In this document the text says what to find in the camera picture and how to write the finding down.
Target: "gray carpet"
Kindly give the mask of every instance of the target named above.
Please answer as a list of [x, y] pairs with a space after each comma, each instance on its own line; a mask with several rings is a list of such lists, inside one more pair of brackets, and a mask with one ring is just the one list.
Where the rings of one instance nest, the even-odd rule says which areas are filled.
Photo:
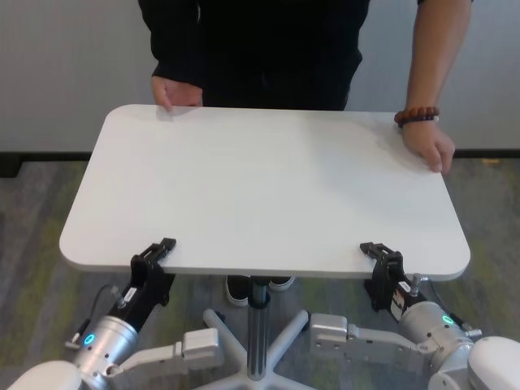
[[[70, 359], [63, 348], [105, 283], [123, 286], [127, 275], [90, 274], [71, 269], [59, 254], [59, 235], [85, 170], [82, 162], [24, 164], [16, 179], [0, 180], [0, 388], [30, 366]], [[520, 340], [520, 161], [457, 160], [446, 178], [470, 242], [472, 261], [458, 280], [438, 284], [445, 303], [485, 334]], [[97, 315], [110, 307], [102, 299]], [[223, 278], [179, 275], [171, 302], [157, 309], [141, 333], [140, 346], [172, 344], [202, 326], [212, 307], [245, 343], [247, 311], [223, 299]], [[395, 330], [388, 314], [376, 314], [360, 281], [299, 279], [272, 297], [271, 338], [301, 308], [346, 315], [362, 327]], [[318, 389], [422, 389], [427, 379], [384, 366], [348, 364], [307, 353], [300, 337], [276, 371]], [[190, 389], [230, 374], [233, 367], [157, 380], [146, 388]]]

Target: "black shoe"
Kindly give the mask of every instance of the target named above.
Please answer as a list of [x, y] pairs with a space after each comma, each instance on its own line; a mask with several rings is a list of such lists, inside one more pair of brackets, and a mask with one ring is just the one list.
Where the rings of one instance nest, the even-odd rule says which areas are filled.
[[269, 288], [277, 293], [287, 290], [294, 283], [296, 278], [291, 276], [289, 278], [271, 278], [271, 282], [269, 283]]
[[249, 277], [239, 275], [226, 276], [226, 296], [234, 306], [247, 306], [249, 295]]

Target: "metal cylinder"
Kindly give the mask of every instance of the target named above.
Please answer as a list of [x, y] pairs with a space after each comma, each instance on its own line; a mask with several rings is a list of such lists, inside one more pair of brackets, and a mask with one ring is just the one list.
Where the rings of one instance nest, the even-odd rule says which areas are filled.
[[119, 318], [104, 317], [84, 337], [74, 360], [86, 388], [106, 389], [108, 386], [103, 378], [106, 368], [124, 362], [132, 355], [136, 346], [137, 332], [133, 327]]
[[249, 297], [247, 339], [247, 374], [252, 380], [261, 380], [266, 375], [269, 301], [267, 287], [254, 284]]
[[446, 312], [431, 301], [411, 306], [399, 322], [399, 333], [416, 344], [432, 340], [438, 345], [431, 356], [431, 373], [437, 372], [452, 353], [460, 348], [469, 349], [473, 345]]

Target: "brown bead bracelet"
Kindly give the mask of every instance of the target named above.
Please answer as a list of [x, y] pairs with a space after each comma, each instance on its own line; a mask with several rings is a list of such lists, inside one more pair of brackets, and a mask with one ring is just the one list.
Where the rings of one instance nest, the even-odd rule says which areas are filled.
[[399, 111], [394, 117], [394, 121], [396, 122], [399, 128], [403, 128], [405, 124], [409, 122], [422, 122], [423, 120], [435, 120], [437, 116], [439, 116], [440, 110], [439, 107], [419, 107], [419, 108], [409, 108], [407, 110]]

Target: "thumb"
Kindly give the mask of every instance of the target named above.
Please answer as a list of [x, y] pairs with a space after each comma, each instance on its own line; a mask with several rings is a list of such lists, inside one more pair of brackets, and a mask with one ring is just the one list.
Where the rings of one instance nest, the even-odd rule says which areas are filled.
[[163, 106], [167, 111], [171, 110], [171, 102], [168, 97], [166, 85], [159, 80], [154, 80], [153, 87], [155, 103], [159, 106]]
[[428, 146], [425, 150], [422, 151], [422, 156], [430, 166], [430, 170], [433, 172], [441, 172], [442, 171], [442, 160], [440, 158], [440, 153], [437, 148], [432, 145]]

